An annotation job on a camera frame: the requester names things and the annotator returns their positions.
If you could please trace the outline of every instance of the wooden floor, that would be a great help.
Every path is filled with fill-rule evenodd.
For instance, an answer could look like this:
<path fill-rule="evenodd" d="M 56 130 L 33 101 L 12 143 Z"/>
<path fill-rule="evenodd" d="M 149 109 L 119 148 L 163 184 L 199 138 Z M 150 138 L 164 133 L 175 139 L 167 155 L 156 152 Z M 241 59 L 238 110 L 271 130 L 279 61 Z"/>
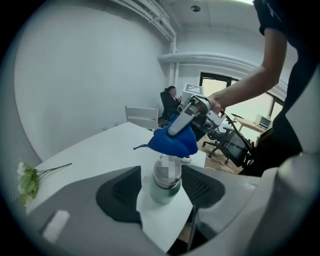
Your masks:
<path fill-rule="evenodd" d="M 228 163 L 225 163 L 226 161 L 226 157 L 224 156 L 224 154 L 222 154 L 222 152 L 220 150 L 217 150 L 213 153 L 212 157 L 209 158 L 208 155 L 209 153 L 214 150 L 214 146 L 206 144 L 205 146 L 203 146 L 203 142 L 213 142 L 212 140 L 210 140 L 208 138 L 208 136 L 204 136 L 201 140 L 199 140 L 197 142 L 198 145 L 198 149 L 200 151 L 203 151 L 206 153 L 206 158 L 205 158 L 205 164 L 204 167 L 206 168 L 206 170 L 208 171 L 224 171 L 224 172 L 228 172 L 228 173 L 232 173 L 232 174 L 238 174 L 241 170 L 242 167 L 237 167 L 233 162 L 231 162 L 230 160 L 228 161 Z"/>

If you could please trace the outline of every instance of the person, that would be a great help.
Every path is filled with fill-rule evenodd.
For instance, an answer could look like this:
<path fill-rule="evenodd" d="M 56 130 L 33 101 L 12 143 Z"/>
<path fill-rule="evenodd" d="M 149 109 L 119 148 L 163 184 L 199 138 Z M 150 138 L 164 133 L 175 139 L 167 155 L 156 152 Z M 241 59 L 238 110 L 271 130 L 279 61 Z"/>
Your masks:
<path fill-rule="evenodd" d="M 287 4 L 286 1 L 279 0 L 254 0 L 253 4 L 260 22 L 259 31 L 265 42 L 262 64 L 246 78 L 212 94 L 209 99 L 212 110 L 218 113 L 269 91 L 279 82 L 286 58 L 287 42 L 296 49 L 298 60 L 289 76 L 283 109 L 274 119 L 273 127 L 261 135 L 254 150 L 253 164 L 240 173 L 261 176 L 266 169 L 278 167 L 288 157 L 302 151 L 286 113 L 317 70 L 319 49 L 314 31 L 317 31 L 318 21 L 315 11 L 317 8 L 308 4 Z"/>
<path fill-rule="evenodd" d="M 177 110 L 178 106 L 181 104 L 181 96 L 176 98 L 177 96 L 177 89 L 174 86 L 169 86 L 163 91 L 163 107 L 164 111 L 162 116 L 166 120 L 170 120 L 170 117 L 173 114 L 178 115 L 179 112 Z"/>

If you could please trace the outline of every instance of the handheld device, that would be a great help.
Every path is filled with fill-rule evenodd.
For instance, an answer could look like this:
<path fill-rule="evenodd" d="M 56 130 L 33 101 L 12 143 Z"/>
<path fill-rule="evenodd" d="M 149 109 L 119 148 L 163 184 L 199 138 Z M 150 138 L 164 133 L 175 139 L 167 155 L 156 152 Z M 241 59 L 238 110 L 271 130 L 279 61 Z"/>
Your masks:
<path fill-rule="evenodd" d="M 180 115 L 169 127 L 169 135 L 177 135 L 190 123 L 206 134 L 217 129 L 226 118 L 226 114 L 217 114 L 211 108 L 211 102 L 207 97 L 192 95 L 183 104 L 178 106 L 177 110 L 180 112 Z"/>

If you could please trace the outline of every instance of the white table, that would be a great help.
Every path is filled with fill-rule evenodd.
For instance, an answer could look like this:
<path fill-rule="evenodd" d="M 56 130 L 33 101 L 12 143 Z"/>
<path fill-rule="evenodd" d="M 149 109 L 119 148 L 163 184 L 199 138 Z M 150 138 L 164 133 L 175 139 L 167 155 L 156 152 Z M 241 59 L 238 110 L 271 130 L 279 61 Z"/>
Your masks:
<path fill-rule="evenodd" d="M 141 179 L 149 177 L 160 153 L 150 148 L 138 148 L 147 144 L 153 133 L 133 123 L 126 122 L 84 141 L 81 141 L 41 163 L 36 168 L 46 170 L 72 163 L 41 179 L 36 198 L 27 207 L 27 214 L 64 186 L 115 170 L 141 166 Z M 206 154 L 198 151 L 191 156 L 191 164 L 204 167 Z M 153 201 L 142 189 L 137 198 L 143 231 L 164 252 L 167 252 L 183 229 L 192 204 L 181 187 L 174 199 L 165 205 Z"/>

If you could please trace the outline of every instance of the ceiling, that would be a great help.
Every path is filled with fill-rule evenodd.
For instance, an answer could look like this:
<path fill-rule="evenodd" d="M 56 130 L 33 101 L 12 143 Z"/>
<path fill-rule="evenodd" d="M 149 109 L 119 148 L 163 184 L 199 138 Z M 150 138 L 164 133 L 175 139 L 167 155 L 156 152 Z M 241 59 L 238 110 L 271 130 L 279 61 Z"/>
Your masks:
<path fill-rule="evenodd" d="M 164 0 L 179 22 L 183 31 L 231 29 L 259 33 L 259 21 L 252 4 L 234 0 Z M 191 6 L 201 8 L 193 12 Z"/>

